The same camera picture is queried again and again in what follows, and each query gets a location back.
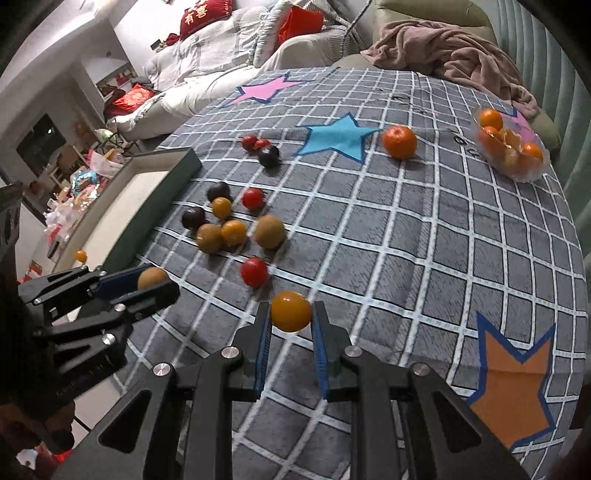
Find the orange star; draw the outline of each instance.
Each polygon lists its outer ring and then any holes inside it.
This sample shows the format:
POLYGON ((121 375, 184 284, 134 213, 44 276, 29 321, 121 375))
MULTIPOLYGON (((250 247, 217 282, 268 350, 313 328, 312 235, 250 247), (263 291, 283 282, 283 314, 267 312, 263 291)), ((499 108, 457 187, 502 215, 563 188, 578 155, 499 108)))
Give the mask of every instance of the orange star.
POLYGON ((544 397, 552 365, 554 326, 521 353, 480 313, 478 390, 467 403, 512 450, 556 428, 544 397))

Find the blue star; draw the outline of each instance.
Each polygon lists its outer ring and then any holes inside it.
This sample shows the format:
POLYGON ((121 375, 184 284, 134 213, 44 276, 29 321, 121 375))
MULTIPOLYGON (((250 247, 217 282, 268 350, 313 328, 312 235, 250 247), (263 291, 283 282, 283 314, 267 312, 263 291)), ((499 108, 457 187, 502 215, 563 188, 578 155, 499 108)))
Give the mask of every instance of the blue star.
POLYGON ((367 135, 379 131, 379 128, 360 127, 350 113, 330 125, 302 126, 307 128, 309 133, 304 145, 296 152, 296 155, 334 150, 362 165, 365 163, 363 139, 367 135))

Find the plaid tablecloth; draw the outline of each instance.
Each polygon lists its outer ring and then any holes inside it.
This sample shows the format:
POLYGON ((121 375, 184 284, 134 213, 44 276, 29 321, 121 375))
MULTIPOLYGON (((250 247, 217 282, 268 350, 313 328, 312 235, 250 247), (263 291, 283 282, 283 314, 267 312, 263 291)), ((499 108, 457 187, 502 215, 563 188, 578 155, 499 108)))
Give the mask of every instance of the plaid tablecloth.
MULTIPOLYGON (((471 107, 511 109, 411 72, 301 69, 261 75, 256 85, 210 105, 160 147, 193 147, 203 169, 138 252, 138 262, 162 266, 182 291, 173 307, 137 324, 121 387, 157 362, 189 364, 230 344, 258 301, 295 290, 323 300, 330 320, 384 361, 430 364, 542 478, 582 383, 587 295, 552 169, 517 185, 475 150, 471 107), (260 87, 277 82, 275 92, 260 87), (346 126, 315 137, 313 127, 335 124, 346 126), (390 158, 373 131, 392 124, 417 134, 412 160, 390 158), (330 148, 343 132, 359 134, 359 151, 330 148), (250 133, 281 150, 278 169, 264 171, 246 155, 239 140, 250 133), (327 150, 317 151, 323 141, 327 150), (288 230, 275 254, 254 242, 199 252, 180 216, 195 205, 210 212, 206 191, 219 180, 251 233, 255 218, 240 198, 245 187, 265 191, 267 211, 288 230), (239 277, 251 255, 272 272, 255 292, 239 277), (487 382, 504 368, 525 380, 487 382)), ((320 398, 309 328, 275 330, 263 398, 234 406, 234 478, 348 478, 349 420, 348 405, 320 398)))

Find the pink star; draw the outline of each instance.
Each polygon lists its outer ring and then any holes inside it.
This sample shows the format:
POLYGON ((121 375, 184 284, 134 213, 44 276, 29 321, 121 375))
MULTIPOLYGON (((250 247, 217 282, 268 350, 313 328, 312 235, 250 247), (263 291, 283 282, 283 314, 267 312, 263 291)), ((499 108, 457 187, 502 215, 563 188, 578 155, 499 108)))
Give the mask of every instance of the pink star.
POLYGON ((238 91, 241 92, 241 95, 227 105, 235 105, 236 103, 240 103, 243 100, 248 100, 250 98, 259 103, 269 103, 280 90, 305 82, 305 80, 299 82, 288 81, 288 76, 289 72, 279 78, 270 80, 269 82, 261 83, 260 85, 245 85, 238 87, 238 91))

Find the red cherry tomato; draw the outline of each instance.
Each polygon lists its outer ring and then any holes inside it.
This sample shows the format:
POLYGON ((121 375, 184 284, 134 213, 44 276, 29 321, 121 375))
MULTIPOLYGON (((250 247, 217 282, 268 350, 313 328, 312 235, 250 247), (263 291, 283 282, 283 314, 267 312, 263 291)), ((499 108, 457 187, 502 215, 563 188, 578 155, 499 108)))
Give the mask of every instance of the red cherry tomato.
POLYGON ((269 142, 266 138, 260 138, 259 140, 257 140, 255 142, 254 149, 255 150, 260 150, 263 147, 266 147, 267 145, 271 145, 271 142, 269 142))
POLYGON ((247 135, 242 138, 242 148, 247 152, 251 152, 255 149, 256 142, 258 142, 256 135, 247 135))
POLYGON ((242 196, 242 204, 249 210, 258 210, 265 203, 265 194, 261 189, 249 188, 242 196))
POLYGON ((261 258, 249 258, 240 267, 240 276, 246 285, 251 288, 258 288, 263 285, 269 277, 267 264, 261 258))

